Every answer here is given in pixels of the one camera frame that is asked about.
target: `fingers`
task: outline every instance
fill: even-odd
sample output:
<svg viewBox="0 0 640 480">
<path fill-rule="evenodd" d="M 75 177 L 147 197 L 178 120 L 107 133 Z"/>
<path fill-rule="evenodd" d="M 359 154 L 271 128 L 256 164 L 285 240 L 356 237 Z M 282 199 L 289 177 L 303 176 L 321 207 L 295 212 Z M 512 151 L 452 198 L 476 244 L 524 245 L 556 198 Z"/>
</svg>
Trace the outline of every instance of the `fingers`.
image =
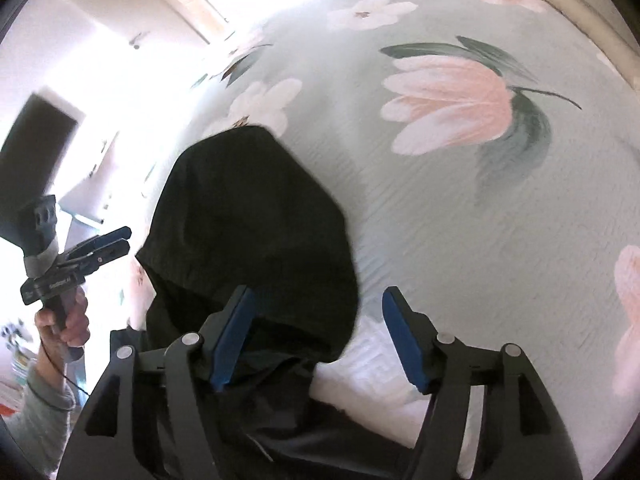
<svg viewBox="0 0 640 480">
<path fill-rule="evenodd" d="M 67 308 L 65 329 L 59 335 L 60 340 L 69 346 L 83 346 L 89 339 L 89 319 L 86 316 L 87 306 L 88 301 L 84 295 L 84 290 L 78 287 L 74 303 Z M 51 331 L 51 328 L 56 325 L 56 316 L 53 311 L 48 308 L 41 308 L 36 313 L 34 322 L 41 338 L 44 340 L 57 338 L 54 336 L 56 331 Z"/>
<path fill-rule="evenodd" d="M 75 302 L 67 311 L 65 329 L 60 333 L 60 339 L 69 346 L 82 346 L 89 339 L 87 306 L 84 291 L 78 287 Z"/>
<path fill-rule="evenodd" d="M 56 324 L 56 316 L 48 308 L 41 308 L 36 312 L 34 323 L 38 329 L 53 326 Z"/>
</svg>

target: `hand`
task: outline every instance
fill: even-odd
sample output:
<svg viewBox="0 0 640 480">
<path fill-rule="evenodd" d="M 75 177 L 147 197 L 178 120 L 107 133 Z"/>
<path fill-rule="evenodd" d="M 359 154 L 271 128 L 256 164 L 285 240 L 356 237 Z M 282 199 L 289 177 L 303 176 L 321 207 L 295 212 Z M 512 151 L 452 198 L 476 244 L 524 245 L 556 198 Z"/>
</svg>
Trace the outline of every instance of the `hand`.
<svg viewBox="0 0 640 480">
<path fill-rule="evenodd" d="M 56 316 L 48 308 L 41 308 L 35 317 L 35 325 L 40 333 L 42 343 L 47 347 L 49 355 L 53 358 L 60 356 L 60 344 L 68 346 L 83 346 L 89 339 L 89 318 L 86 316 L 88 301 L 84 290 L 78 287 L 75 291 L 69 291 L 62 296 L 66 306 L 66 324 L 62 332 L 58 332 Z"/>
</svg>

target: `black cloth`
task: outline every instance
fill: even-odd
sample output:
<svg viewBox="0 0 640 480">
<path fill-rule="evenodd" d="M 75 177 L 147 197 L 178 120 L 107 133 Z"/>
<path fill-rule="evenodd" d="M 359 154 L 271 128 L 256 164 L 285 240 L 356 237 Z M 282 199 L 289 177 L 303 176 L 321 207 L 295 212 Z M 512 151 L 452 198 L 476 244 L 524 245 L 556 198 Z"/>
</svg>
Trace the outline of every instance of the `black cloth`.
<svg viewBox="0 0 640 480">
<path fill-rule="evenodd" d="M 239 479 L 401 477 L 410 450 L 309 397 L 316 363 L 351 337 L 358 285 L 342 212 L 267 130 L 243 126 L 186 150 L 137 258 L 157 293 L 147 349 L 197 331 L 237 285 L 259 299 L 231 384 L 198 386 Z"/>
</svg>

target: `blue gripper pad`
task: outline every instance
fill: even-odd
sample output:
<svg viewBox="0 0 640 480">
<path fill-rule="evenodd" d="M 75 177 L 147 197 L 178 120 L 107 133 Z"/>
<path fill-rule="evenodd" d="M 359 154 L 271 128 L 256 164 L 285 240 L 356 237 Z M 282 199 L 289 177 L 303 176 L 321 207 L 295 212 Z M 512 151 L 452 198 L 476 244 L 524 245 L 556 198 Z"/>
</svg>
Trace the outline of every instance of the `blue gripper pad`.
<svg viewBox="0 0 640 480">
<path fill-rule="evenodd" d="M 221 392 L 231 380 L 244 340 L 256 313 L 256 299 L 250 288 L 245 289 L 213 352 L 214 368 L 209 383 Z"/>
<path fill-rule="evenodd" d="M 402 368 L 404 368 L 404 374 L 409 382 L 418 388 L 418 391 L 424 393 L 427 391 L 430 378 L 422 368 L 422 349 L 407 323 L 406 316 L 413 313 L 397 287 L 390 286 L 384 291 L 382 315 L 396 347 Z"/>
</svg>

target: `white flower print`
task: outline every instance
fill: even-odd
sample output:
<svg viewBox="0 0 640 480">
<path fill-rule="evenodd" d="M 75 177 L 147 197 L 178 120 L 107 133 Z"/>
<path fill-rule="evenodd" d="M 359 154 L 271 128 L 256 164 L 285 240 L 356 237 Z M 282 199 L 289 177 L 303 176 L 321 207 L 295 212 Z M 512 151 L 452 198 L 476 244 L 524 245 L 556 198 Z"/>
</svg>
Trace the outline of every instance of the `white flower print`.
<svg viewBox="0 0 640 480">
<path fill-rule="evenodd" d="M 397 23 L 402 14 L 418 8 L 411 2 L 390 4 L 390 0 L 360 0 L 351 9 L 329 12 L 329 29 L 371 30 Z"/>
<path fill-rule="evenodd" d="M 262 81 L 255 81 L 234 99 L 228 115 L 214 121 L 203 137 L 246 124 L 260 124 L 275 137 L 280 137 L 288 124 L 282 109 L 295 99 L 301 89 L 302 81 L 295 78 L 284 79 L 271 88 Z"/>
</svg>

